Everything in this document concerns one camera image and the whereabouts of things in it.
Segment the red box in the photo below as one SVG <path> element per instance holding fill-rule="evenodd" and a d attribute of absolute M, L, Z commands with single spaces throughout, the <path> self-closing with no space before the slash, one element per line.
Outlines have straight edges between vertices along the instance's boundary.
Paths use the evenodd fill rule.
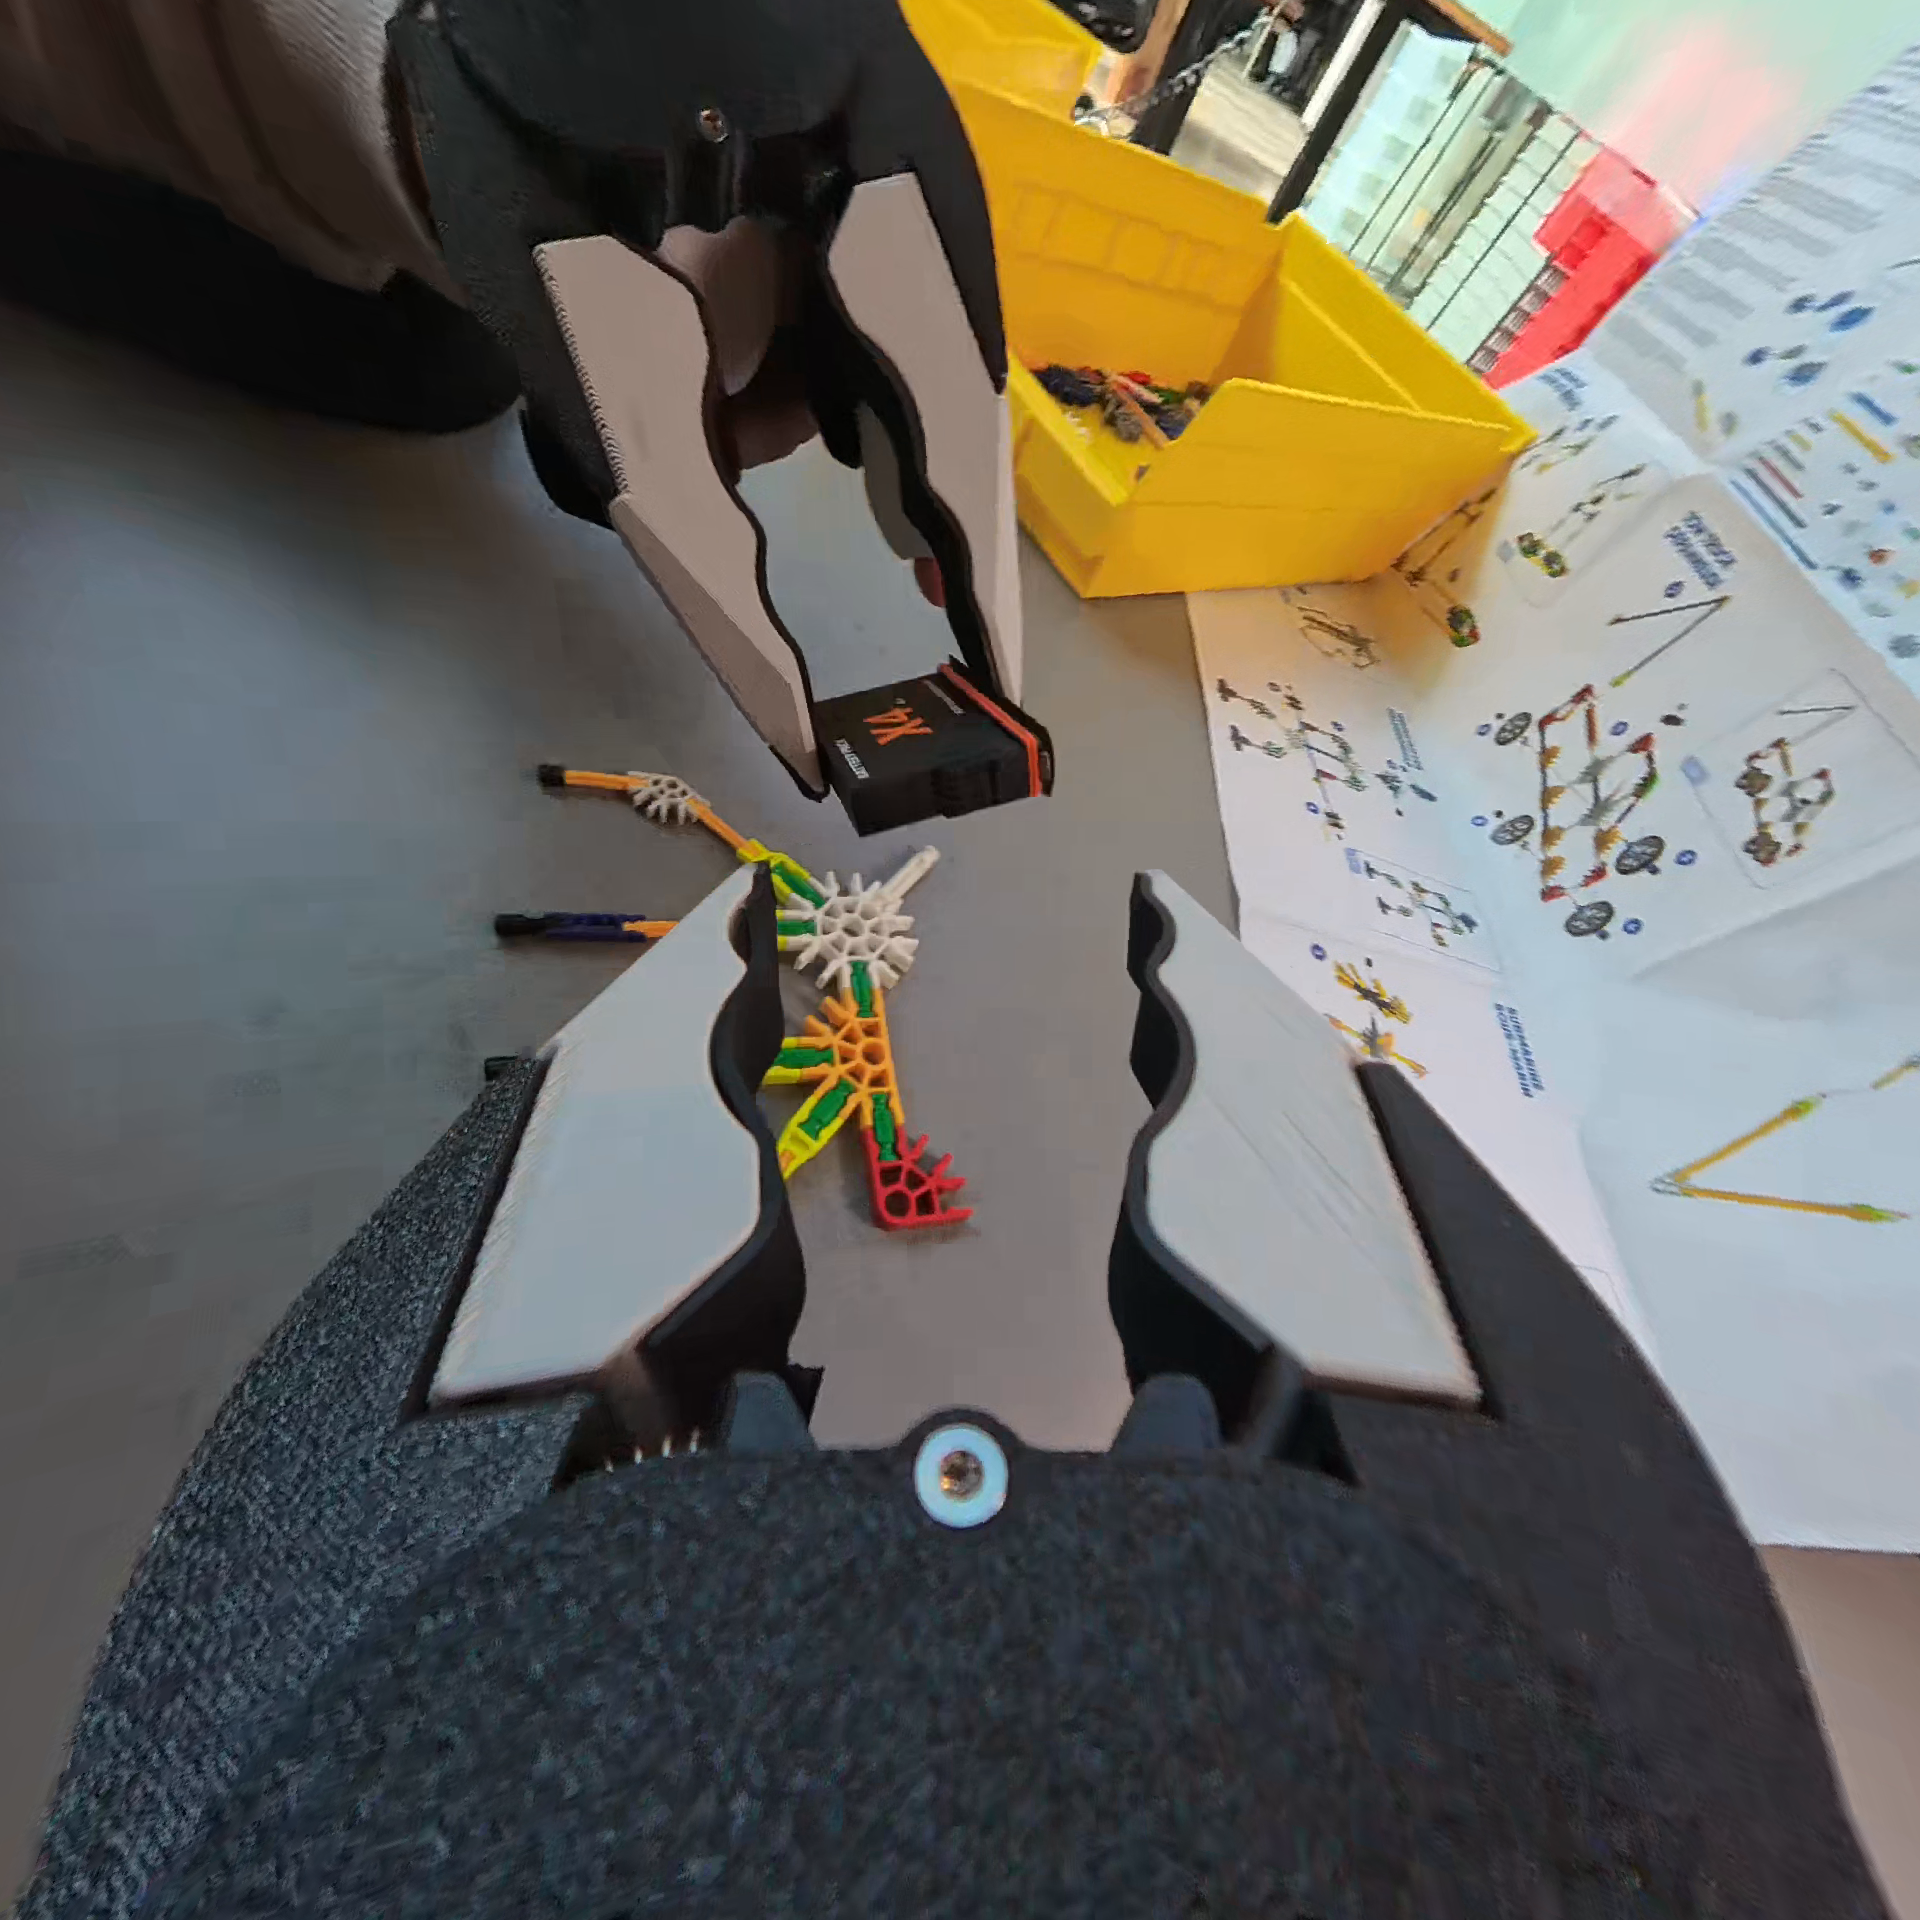
<path fill-rule="evenodd" d="M 1583 347 L 1691 224 L 1686 192 L 1600 149 L 1538 224 L 1541 272 L 1483 339 L 1473 371 L 1509 387 Z"/>

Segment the pile of toy pieces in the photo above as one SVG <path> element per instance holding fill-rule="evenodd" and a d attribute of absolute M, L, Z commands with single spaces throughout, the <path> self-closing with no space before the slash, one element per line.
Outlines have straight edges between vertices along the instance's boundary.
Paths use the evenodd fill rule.
<path fill-rule="evenodd" d="M 1102 423 L 1114 442 L 1167 451 L 1203 413 L 1210 385 L 1151 385 L 1144 371 L 1109 366 L 1027 366 L 1033 385 L 1074 413 L 1079 423 Z"/>

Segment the multicoloured construction toy model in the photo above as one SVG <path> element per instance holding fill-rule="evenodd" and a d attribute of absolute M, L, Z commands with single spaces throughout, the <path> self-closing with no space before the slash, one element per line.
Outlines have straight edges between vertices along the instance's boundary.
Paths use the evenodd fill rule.
<path fill-rule="evenodd" d="M 619 799 L 653 826 L 703 826 L 743 871 L 760 871 L 776 882 L 777 954 L 820 986 L 820 1010 L 807 1010 L 806 1025 L 777 1040 L 776 1069 L 760 1073 L 760 1087 L 806 1087 L 806 1102 L 776 1142 L 777 1175 L 798 1175 L 827 1154 L 827 1142 L 857 1126 L 874 1230 L 919 1232 L 968 1224 L 976 1212 L 965 1207 L 965 1175 L 926 1145 L 926 1135 L 912 1135 L 886 1014 L 890 986 L 919 953 L 912 891 L 926 882 L 942 852 L 906 856 L 890 882 L 832 882 L 727 826 L 676 776 L 593 776 L 544 760 L 540 788 Z"/>

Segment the person's left hand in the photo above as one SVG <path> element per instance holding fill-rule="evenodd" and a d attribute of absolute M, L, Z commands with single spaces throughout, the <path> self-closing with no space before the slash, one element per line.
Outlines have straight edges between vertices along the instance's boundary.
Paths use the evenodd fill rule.
<path fill-rule="evenodd" d="M 857 387 L 815 366 L 798 339 L 776 339 L 754 371 L 720 376 L 720 442 L 733 472 L 776 464 L 820 442 L 838 464 L 860 464 Z"/>

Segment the yellow plastic bin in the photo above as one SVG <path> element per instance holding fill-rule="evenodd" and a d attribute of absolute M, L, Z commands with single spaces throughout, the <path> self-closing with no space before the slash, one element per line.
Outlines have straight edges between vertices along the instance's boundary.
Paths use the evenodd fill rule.
<path fill-rule="evenodd" d="M 956 81 L 1013 347 L 1018 516 L 1079 595 L 1381 573 L 1528 423 L 1301 212 Z M 1167 451 L 1066 413 L 1027 366 L 1210 385 Z"/>
<path fill-rule="evenodd" d="M 906 0 L 897 10 L 948 81 L 993 90 L 1049 118 L 1074 113 L 1102 59 L 1049 0 Z"/>

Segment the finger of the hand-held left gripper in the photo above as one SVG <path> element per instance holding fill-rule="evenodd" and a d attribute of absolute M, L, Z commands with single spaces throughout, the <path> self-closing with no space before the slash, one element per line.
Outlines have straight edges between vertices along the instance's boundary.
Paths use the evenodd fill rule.
<path fill-rule="evenodd" d="M 897 508 L 942 557 L 976 686 L 1020 703 L 1020 527 L 1003 376 L 984 371 L 919 181 L 868 179 L 827 243 L 848 366 L 890 435 Z"/>
<path fill-rule="evenodd" d="M 529 257 L 617 472 L 607 527 L 798 791 L 827 799 L 807 665 L 768 595 L 768 539 L 720 462 L 720 360 L 699 282 L 619 238 L 561 238 Z"/>

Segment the black battery with orange stripe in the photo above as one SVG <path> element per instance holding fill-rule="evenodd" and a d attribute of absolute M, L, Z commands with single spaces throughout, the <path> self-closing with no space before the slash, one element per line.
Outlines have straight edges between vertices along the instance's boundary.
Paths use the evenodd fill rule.
<path fill-rule="evenodd" d="M 860 841 L 1046 799 L 1049 735 L 965 660 L 815 703 L 820 776 Z"/>

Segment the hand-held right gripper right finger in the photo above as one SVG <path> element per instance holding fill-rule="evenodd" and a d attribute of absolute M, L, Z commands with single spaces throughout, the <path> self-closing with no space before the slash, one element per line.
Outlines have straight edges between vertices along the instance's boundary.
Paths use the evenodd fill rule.
<path fill-rule="evenodd" d="M 1308 1393 L 1475 1409 L 1475 1357 L 1352 1051 L 1166 871 L 1127 887 L 1127 1073 L 1109 1322 L 1120 1379 L 1283 1441 Z"/>

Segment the white instruction sheet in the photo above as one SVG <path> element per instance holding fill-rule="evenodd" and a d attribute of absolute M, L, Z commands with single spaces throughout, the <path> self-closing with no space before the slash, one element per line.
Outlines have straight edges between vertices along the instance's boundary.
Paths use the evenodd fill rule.
<path fill-rule="evenodd" d="M 1249 953 L 1657 1355 L 1743 1532 L 1920 1535 L 1905 48 L 1359 586 L 1186 595 Z"/>

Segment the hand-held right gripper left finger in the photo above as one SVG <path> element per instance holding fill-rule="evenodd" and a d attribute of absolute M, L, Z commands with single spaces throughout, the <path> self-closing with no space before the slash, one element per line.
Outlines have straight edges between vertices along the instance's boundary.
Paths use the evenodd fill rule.
<path fill-rule="evenodd" d="M 754 1102 L 777 1025 L 776 882 L 736 871 L 540 1048 L 440 1415 L 585 1393 L 619 1441 L 807 1441 L 806 1248 Z"/>

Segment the wooden table with black legs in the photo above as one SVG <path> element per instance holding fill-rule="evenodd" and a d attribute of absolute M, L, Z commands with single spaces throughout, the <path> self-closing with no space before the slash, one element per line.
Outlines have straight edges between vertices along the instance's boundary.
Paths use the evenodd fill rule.
<path fill-rule="evenodd" d="M 1114 67 L 1109 130 L 1263 201 L 1283 224 L 1404 48 L 1501 67 L 1511 22 L 1519 8 L 1489 0 L 1151 8 L 1151 38 Z"/>

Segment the grey desk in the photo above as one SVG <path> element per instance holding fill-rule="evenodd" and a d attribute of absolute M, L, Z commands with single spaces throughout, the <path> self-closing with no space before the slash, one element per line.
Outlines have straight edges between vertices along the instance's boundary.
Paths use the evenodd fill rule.
<path fill-rule="evenodd" d="M 669 769 L 815 874 L 918 891 L 912 1126 L 968 1175 L 881 1232 L 857 1145 L 798 1184 L 815 1438 L 981 1407 L 1102 1446 L 1135 871 L 1235 921 L 1186 609 L 1020 546 L 1046 803 L 857 841 L 798 799 L 624 552 L 503 419 L 248 406 L 5 307 L 5 1908 L 111 1602 L 235 1369 L 443 1142 L 486 1058 L 631 964 L 497 911 L 678 914 L 733 856 L 540 760 Z"/>

